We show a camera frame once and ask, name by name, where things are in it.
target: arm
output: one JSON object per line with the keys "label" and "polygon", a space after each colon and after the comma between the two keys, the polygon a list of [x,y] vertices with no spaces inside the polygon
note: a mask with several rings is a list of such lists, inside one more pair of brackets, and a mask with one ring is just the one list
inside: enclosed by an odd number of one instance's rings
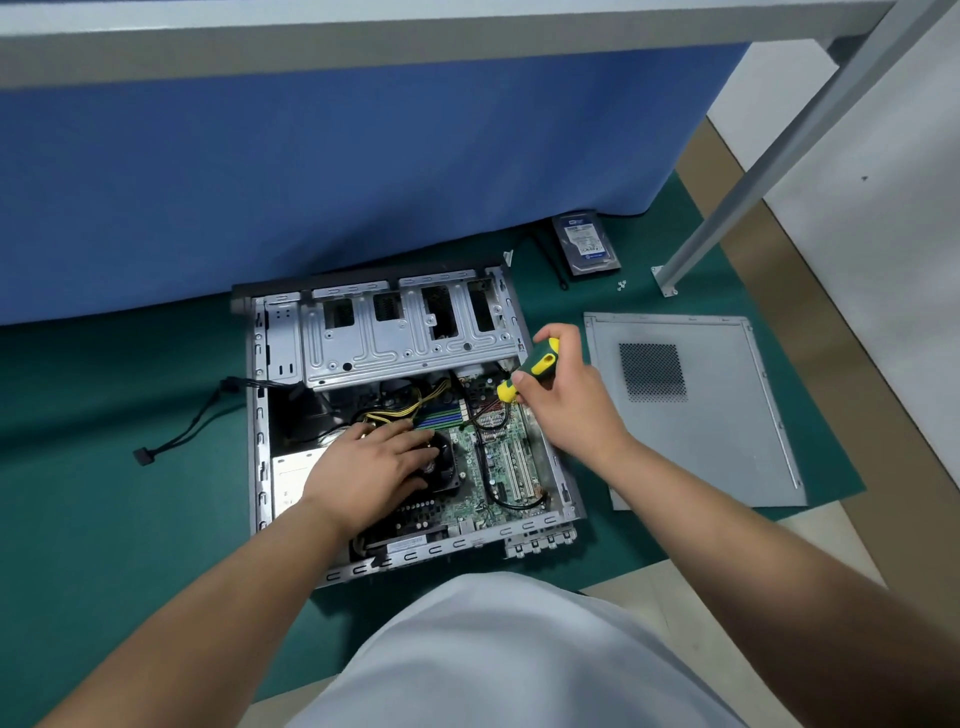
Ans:
{"label": "arm", "polygon": [[637,442],[580,331],[553,388],[514,373],[544,434],[623,496],[783,704],[804,724],[944,725],[960,715],[960,646],[890,593]]}
{"label": "arm", "polygon": [[437,456],[420,448],[433,432],[410,427],[354,425],[337,438],[300,502],[144,622],[40,725],[236,725],[337,550],[425,487],[409,475]]}

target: label sticker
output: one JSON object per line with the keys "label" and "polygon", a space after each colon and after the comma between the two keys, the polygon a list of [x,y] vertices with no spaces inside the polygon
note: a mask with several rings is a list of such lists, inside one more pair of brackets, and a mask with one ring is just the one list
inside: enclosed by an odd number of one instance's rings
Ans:
{"label": "label sticker", "polygon": [[387,553],[406,551],[409,548],[416,548],[417,546],[426,546],[426,536],[420,534],[419,536],[411,536],[409,539],[400,539],[399,541],[387,544]]}
{"label": "label sticker", "polygon": [[564,227],[566,238],[577,246],[582,257],[603,257],[607,254],[607,249],[600,242],[600,236],[597,235],[596,228],[591,224],[569,225]]}

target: green mat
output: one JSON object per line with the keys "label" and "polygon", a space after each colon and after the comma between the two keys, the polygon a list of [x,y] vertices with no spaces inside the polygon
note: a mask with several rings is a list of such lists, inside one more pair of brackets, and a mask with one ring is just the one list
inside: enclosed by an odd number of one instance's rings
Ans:
{"label": "green mat", "polygon": [[[583,324],[585,310],[749,316],[810,505],[863,489],[736,273],[715,249],[664,299],[650,275],[700,215],[674,176],[646,215],[612,219],[621,275],[556,278],[515,231],[477,235],[399,256],[423,260],[516,248],[517,294],[531,330]],[[617,281],[626,280],[624,290]],[[242,322],[228,298],[0,329],[8,382],[0,429],[0,724],[40,719],[154,610],[249,537],[245,415],[237,402],[189,445],[139,467],[131,452],[180,432],[225,375],[244,372]],[[519,570],[582,589],[664,558],[606,486],[574,474],[588,519],[579,540],[539,557],[503,560],[499,546],[378,574],[314,593],[258,698],[338,671],[375,629],[425,590],[465,571]],[[780,518],[797,509],[766,512]]]}

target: forearm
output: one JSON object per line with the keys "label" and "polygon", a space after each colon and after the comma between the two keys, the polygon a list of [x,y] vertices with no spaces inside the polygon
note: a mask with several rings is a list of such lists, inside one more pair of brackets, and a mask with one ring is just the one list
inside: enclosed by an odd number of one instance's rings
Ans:
{"label": "forearm", "polygon": [[809,724],[916,719],[956,689],[956,646],[820,549],[640,443],[597,470]]}
{"label": "forearm", "polygon": [[340,545],[309,501],[148,619],[43,726],[235,725]]}

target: metal bracket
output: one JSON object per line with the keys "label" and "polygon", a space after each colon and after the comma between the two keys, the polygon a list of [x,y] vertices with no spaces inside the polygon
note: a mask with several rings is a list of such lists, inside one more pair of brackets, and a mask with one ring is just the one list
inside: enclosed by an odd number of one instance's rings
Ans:
{"label": "metal bracket", "polygon": [[542,528],[504,541],[507,558],[522,559],[528,553],[540,553],[545,548],[556,548],[561,544],[572,544],[577,540],[577,529],[569,524]]}
{"label": "metal bracket", "polygon": [[657,279],[657,273],[663,270],[662,265],[655,265],[650,269],[650,272],[654,274],[654,280],[657,282],[657,287],[660,289],[660,292],[663,294],[663,297],[666,299],[672,298],[677,295],[677,289],[671,286],[660,285],[660,281]]}

